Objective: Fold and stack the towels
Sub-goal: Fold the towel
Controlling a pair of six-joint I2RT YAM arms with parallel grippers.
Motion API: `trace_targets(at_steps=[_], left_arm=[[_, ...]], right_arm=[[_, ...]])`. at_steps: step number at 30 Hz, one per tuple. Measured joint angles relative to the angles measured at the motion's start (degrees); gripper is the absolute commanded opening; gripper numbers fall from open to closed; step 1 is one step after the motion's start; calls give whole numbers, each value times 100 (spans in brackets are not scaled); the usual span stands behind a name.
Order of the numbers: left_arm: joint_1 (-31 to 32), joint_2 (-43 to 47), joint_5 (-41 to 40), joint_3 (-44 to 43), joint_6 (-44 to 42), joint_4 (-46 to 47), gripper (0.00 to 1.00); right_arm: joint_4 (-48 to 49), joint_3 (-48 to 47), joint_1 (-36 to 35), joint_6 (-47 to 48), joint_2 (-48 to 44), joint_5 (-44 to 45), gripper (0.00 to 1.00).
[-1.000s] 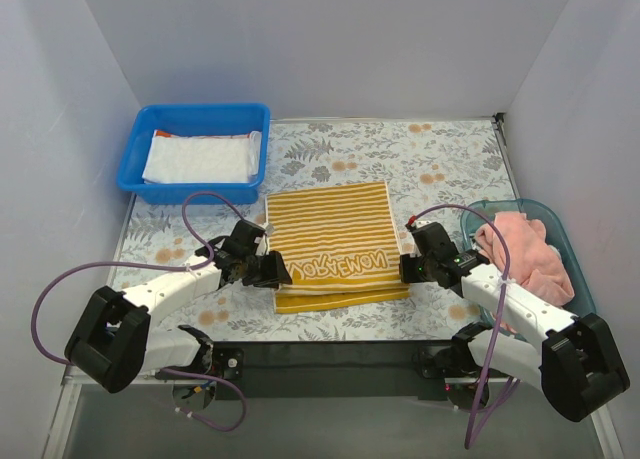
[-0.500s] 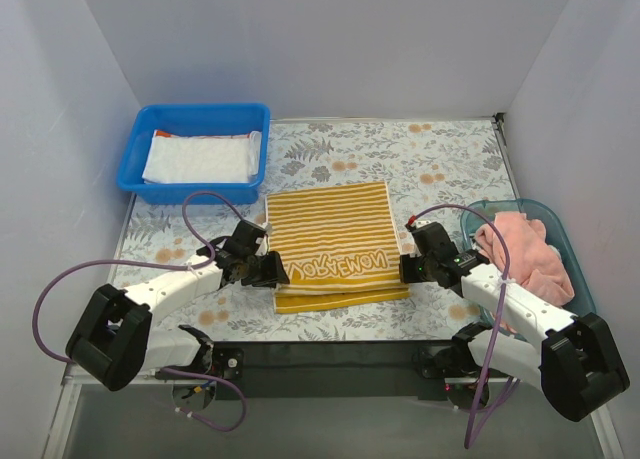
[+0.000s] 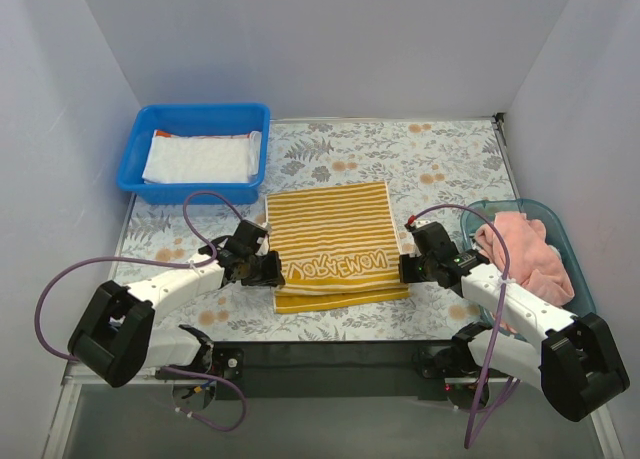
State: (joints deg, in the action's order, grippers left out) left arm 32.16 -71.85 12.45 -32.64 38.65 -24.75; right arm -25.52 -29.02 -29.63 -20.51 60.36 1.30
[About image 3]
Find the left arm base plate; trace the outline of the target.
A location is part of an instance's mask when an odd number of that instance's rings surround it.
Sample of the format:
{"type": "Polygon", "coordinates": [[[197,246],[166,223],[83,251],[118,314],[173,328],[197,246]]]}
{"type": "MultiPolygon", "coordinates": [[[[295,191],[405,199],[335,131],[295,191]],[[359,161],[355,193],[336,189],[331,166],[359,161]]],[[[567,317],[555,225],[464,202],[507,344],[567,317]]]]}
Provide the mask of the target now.
{"type": "Polygon", "coordinates": [[[230,381],[242,378],[244,351],[236,347],[214,347],[204,356],[204,372],[230,381]]]}

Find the white towel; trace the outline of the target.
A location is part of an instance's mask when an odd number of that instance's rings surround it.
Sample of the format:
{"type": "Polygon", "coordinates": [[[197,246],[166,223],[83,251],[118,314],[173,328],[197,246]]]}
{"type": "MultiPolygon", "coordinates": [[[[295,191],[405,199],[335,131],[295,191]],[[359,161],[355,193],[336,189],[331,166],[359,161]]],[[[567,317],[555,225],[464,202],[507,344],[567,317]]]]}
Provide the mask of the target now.
{"type": "Polygon", "coordinates": [[[259,172],[262,133],[250,139],[152,137],[142,179],[150,184],[247,183],[259,172]]]}

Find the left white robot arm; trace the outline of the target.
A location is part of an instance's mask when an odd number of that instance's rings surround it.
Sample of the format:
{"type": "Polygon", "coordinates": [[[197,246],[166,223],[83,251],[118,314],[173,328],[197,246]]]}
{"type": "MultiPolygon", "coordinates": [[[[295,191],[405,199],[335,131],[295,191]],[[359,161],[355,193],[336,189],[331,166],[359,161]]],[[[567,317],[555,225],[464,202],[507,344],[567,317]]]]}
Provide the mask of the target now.
{"type": "Polygon", "coordinates": [[[231,284],[284,285],[281,261],[269,246],[270,228],[248,220],[230,236],[214,239],[184,264],[138,282],[101,284],[69,342],[69,353],[112,387],[144,368],[173,367],[194,373],[214,368],[214,342],[189,325],[158,323],[172,311],[231,284]]]}

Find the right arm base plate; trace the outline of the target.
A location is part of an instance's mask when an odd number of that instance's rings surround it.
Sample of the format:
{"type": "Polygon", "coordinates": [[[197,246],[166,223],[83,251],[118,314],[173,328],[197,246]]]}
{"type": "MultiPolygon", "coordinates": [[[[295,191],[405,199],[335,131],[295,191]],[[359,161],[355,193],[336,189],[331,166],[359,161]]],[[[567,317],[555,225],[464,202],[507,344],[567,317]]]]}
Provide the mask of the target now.
{"type": "Polygon", "coordinates": [[[457,346],[419,347],[412,364],[426,379],[476,377],[481,369],[469,352],[457,346]]]}

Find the orange cartoon towel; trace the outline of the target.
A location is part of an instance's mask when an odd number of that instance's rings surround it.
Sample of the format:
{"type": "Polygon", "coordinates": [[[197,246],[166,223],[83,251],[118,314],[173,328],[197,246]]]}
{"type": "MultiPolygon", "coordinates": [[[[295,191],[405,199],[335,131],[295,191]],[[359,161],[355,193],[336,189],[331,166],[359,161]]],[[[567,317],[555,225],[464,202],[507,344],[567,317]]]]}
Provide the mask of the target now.
{"type": "Polygon", "coordinates": [[[218,140],[218,139],[250,139],[252,136],[252,132],[249,133],[245,133],[245,134],[237,134],[237,135],[178,135],[178,134],[172,134],[169,133],[167,131],[164,130],[160,130],[160,129],[156,129],[154,130],[153,133],[153,137],[165,137],[165,138],[172,138],[172,139],[211,139],[211,140],[218,140]]]}

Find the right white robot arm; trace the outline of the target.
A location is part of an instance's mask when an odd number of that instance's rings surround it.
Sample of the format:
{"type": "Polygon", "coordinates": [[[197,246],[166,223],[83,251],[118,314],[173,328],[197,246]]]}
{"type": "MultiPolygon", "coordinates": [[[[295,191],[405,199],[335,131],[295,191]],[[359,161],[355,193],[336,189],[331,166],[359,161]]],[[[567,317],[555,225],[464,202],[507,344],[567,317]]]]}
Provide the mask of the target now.
{"type": "Polygon", "coordinates": [[[471,375],[483,364],[541,390],[564,418],[578,422],[630,386],[611,330],[595,313],[579,317],[507,283],[489,259],[461,252],[438,222],[409,219],[417,248],[400,257],[405,284],[435,282],[474,302],[518,333],[494,333],[489,324],[462,328],[450,346],[427,361],[430,370],[471,375]]]}

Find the yellow striped towel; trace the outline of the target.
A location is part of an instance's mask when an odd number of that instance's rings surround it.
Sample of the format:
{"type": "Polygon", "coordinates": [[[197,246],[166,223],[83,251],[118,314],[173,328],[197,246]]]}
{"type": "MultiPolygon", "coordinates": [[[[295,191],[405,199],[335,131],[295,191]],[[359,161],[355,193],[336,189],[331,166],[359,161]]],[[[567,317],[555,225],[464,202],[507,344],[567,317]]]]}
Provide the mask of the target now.
{"type": "Polygon", "coordinates": [[[274,293],[277,313],[409,296],[399,277],[400,242],[385,182],[281,192],[265,206],[285,280],[274,293]]]}

